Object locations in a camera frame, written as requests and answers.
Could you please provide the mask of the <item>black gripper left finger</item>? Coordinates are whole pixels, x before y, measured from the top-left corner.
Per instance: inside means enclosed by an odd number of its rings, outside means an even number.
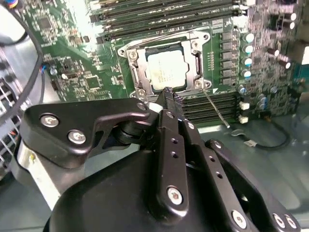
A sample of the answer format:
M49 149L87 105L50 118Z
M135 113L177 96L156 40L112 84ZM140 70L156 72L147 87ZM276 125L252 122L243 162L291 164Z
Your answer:
M182 97L167 87L157 100L136 98L35 105L24 113L16 161L53 209L84 177L90 157L131 144L156 154L158 176L151 208L162 218L183 218L189 208Z

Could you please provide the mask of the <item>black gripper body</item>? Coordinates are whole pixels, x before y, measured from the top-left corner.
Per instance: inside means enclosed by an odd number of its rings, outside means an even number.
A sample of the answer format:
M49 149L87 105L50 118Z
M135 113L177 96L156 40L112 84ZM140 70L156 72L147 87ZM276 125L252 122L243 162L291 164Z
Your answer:
M45 225L47 232L223 232L205 175L187 167L189 211L175 225L154 218L148 201L154 155L135 152L67 189Z

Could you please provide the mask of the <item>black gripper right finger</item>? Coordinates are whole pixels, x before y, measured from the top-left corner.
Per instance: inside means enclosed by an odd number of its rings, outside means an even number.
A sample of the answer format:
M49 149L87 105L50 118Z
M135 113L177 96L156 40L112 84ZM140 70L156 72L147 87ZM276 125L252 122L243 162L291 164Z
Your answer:
M185 151L199 167L209 191L211 220L219 232L299 232L296 218L270 193L220 141L203 141L197 128L185 119L182 98L169 91L169 102L180 119Z

